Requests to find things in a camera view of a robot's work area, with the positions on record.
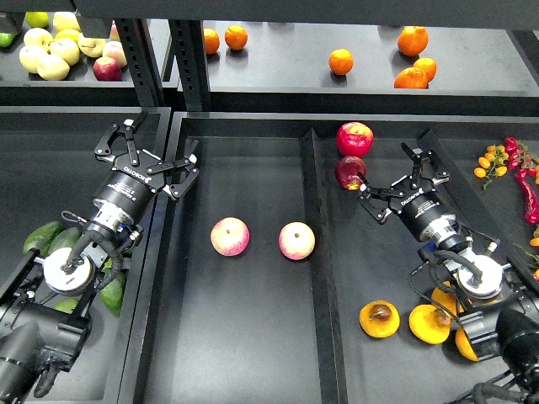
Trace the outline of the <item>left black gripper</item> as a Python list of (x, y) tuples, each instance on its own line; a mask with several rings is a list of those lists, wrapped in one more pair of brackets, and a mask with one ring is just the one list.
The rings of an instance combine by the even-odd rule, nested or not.
[[(195, 155), (198, 140), (187, 145), (182, 158), (171, 162), (163, 162), (145, 149), (136, 151), (134, 134), (146, 117), (147, 111), (142, 111), (134, 120), (111, 123), (94, 148), (98, 161), (113, 165), (95, 192), (93, 204), (98, 208), (105, 203), (115, 205), (125, 212), (128, 221), (140, 221), (159, 192), (179, 201), (200, 173)], [(112, 145), (118, 137), (125, 139), (127, 153), (116, 157)]]

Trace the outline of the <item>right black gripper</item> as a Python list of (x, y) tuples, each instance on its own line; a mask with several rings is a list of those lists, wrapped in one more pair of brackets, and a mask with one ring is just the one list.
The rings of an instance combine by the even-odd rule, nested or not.
[[(451, 213), (435, 187), (450, 180), (450, 173), (434, 150), (412, 149), (402, 142), (404, 153), (412, 160), (411, 174), (400, 178), (389, 189), (361, 181), (359, 203), (378, 224), (385, 224), (394, 213), (418, 242), (444, 242), (456, 235), (456, 215)], [(373, 204), (384, 202), (384, 207)]]

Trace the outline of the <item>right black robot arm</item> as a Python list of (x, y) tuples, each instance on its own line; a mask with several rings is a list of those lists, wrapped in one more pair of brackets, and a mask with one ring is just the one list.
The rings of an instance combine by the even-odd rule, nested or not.
[(432, 150), (402, 146), (412, 172), (386, 189), (372, 187), (360, 169), (359, 201), (379, 224), (397, 216), (423, 246), (413, 270), (426, 270), (435, 288), (420, 293), (424, 303), (408, 315), (408, 327), (419, 340), (437, 345), (453, 336), (461, 355), (479, 362), (500, 357), (507, 370), (477, 383), (457, 403), (538, 401), (538, 292), (528, 288), (513, 263), (497, 263), (492, 254), (499, 240), (486, 236), (482, 252), (473, 249), (476, 235), (459, 221), (437, 187), (449, 179)]

